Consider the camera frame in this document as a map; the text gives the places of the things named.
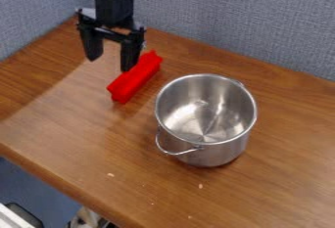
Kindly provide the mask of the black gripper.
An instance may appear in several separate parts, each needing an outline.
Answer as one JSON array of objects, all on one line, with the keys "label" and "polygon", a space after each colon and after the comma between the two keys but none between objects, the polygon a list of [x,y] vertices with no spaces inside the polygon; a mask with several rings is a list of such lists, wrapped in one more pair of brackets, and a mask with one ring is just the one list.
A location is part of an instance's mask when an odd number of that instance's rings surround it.
[{"label": "black gripper", "polygon": [[120,41],[120,69],[129,71],[137,64],[144,44],[144,27],[133,20],[135,0],[95,0],[93,8],[79,8],[77,29],[85,56],[95,61],[103,54],[103,33],[112,34],[111,29],[120,27],[129,33]]}]

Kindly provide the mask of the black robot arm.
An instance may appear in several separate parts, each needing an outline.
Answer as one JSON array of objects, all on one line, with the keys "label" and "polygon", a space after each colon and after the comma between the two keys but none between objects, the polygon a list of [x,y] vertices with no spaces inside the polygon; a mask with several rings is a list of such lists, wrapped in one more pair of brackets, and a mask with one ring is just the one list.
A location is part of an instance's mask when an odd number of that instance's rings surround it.
[{"label": "black robot arm", "polygon": [[103,54],[103,41],[120,44],[120,70],[139,62],[145,45],[145,27],[133,19],[135,0],[95,0],[93,8],[79,8],[77,30],[85,56],[95,61]]}]

